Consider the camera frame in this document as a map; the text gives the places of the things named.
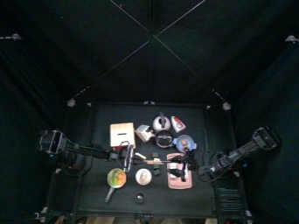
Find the plate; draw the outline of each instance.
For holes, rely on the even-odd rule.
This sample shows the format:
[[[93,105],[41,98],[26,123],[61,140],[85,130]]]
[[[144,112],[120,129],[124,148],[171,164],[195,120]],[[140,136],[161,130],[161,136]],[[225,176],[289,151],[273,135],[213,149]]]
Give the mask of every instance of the plate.
[[[134,174],[134,181],[138,185],[145,186],[152,180],[152,173],[147,169],[140,169]]]

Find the utensil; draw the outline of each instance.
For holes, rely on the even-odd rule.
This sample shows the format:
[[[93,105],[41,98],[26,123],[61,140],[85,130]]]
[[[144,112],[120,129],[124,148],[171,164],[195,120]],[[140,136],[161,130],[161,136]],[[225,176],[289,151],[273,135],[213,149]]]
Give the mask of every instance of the utensil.
[[[106,174],[106,183],[109,184],[109,190],[106,193],[105,202],[108,202],[113,191],[117,188],[120,188],[125,184],[125,182],[126,182],[125,172],[118,168],[110,170],[109,173]]]

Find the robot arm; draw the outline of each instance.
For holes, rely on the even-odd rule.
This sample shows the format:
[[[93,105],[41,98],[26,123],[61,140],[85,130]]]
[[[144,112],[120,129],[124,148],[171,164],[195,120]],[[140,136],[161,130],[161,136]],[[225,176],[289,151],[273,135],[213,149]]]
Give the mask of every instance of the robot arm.
[[[268,127],[259,128],[253,132],[252,140],[229,154],[221,152],[215,155],[216,158],[212,159],[211,165],[200,167],[199,174],[225,171],[249,152],[260,149],[265,151],[272,150],[279,143],[280,141],[273,131]]]

